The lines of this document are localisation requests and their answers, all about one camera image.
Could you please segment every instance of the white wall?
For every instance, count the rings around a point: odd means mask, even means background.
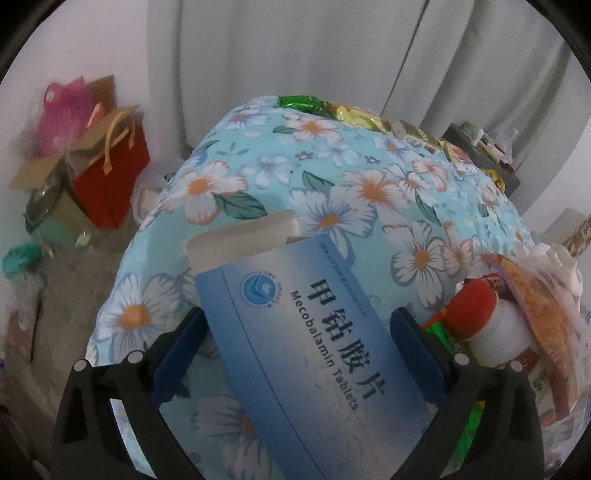
[[[591,81],[573,56],[556,108],[517,170],[521,185],[511,201],[519,212],[527,211],[534,204],[565,165],[590,116]]]
[[[591,119],[569,159],[523,220],[530,230],[544,232],[567,207],[591,215]]]
[[[7,188],[22,161],[13,142],[52,80],[114,74],[119,104],[142,105],[151,157],[161,156],[148,78],[147,15],[148,0],[67,0],[39,26],[11,66],[0,85],[1,256],[27,240],[22,213],[28,196]],[[167,40],[161,36],[159,42]],[[6,286],[0,278],[0,313]]]

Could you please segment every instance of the plastic bag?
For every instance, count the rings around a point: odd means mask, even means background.
[[[549,426],[568,416],[591,387],[591,329],[547,257],[530,256],[515,263],[501,255],[489,255],[487,260],[525,312],[550,362],[547,380],[551,395],[536,400],[540,423]]]
[[[2,273],[8,279],[34,265],[41,258],[41,247],[34,243],[11,248],[2,259]]]
[[[131,210],[134,220],[141,225],[146,216],[156,207],[160,193],[166,185],[167,178],[175,173],[180,165],[150,162],[135,179],[134,192],[131,195]]]
[[[510,135],[502,132],[495,138],[495,145],[505,154],[502,161],[507,165],[513,165],[513,143],[518,134],[519,131],[514,129]]]
[[[50,84],[37,127],[41,154],[47,156],[66,151],[86,130],[94,108],[92,92],[84,78],[77,78],[65,86]]]

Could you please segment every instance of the candy wrapper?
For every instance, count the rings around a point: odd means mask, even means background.
[[[341,105],[338,103],[326,103],[330,113],[332,113],[339,122],[348,125],[362,127],[372,132],[389,133],[392,131],[392,125],[388,120],[380,118],[369,110],[364,110],[355,106]]]
[[[505,281],[547,356],[551,398],[537,403],[542,426],[551,425],[568,416],[591,385],[589,326],[545,263],[528,259],[518,265],[498,254],[485,260]]]
[[[333,119],[334,116],[330,113],[326,106],[319,98],[310,95],[291,95],[279,97],[279,106],[282,108],[293,108],[304,113],[312,113],[312,115],[323,116],[325,118]]]
[[[416,148],[424,148],[433,155],[441,151],[441,145],[434,136],[404,120],[396,120],[392,124],[392,133],[399,140]]]
[[[505,180],[501,178],[501,176],[496,172],[496,170],[494,170],[493,168],[485,168],[484,170],[482,170],[482,173],[489,177],[502,193],[505,193]]]

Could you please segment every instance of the green candy wrapper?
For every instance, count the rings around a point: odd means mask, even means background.
[[[300,112],[312,113],[313,115],[323,116],[325,118],[335,118],[334,115],[329,112],[325,102],[310,95],[279,97],[279,106],[282,108],[293,108]]]

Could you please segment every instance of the white plastic bag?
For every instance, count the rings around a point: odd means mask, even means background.
[[[179,167],[172,163],[150,162],[135,179],[130,202],[134,220],[138,225],[141,225],[146,216],[156,207],[160,193],[168,185],[166,178],[175,173]]]

